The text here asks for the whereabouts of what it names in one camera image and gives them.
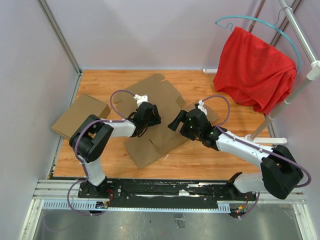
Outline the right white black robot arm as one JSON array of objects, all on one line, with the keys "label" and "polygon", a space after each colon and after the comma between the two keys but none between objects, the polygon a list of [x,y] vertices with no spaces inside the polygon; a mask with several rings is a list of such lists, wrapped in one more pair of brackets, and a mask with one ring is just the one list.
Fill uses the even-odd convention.
[{"label": "right white black robot arm", "polygon": [[179,131],[187,139],[201,142],[207,148],[234,155],[260,169],[256,173],[237,172],[227,181],[226,193],[232,200],[238,200],[249,192],[268,192],[284,200],[304,177],[287,147],[249,142],[223,127],[212,125],[198,108],[189,112],[181,110],[168,128]]}]

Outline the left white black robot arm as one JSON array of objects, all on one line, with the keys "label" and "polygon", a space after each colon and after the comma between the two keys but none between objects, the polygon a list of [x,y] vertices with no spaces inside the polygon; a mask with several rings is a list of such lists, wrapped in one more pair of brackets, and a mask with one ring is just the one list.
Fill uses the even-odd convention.
[{"label": "left white black robot arm", "polygon": [[107,177],[102,169],[101,155],[110,138],[141,137],[148,127],[161,123],[155,104],[142,102],[135,112],[123,120],[108,120],[91,114],[69,140],[75,157],[80,161],[85,174],[82,189],[88,194],[102,198],[108,192]]}]

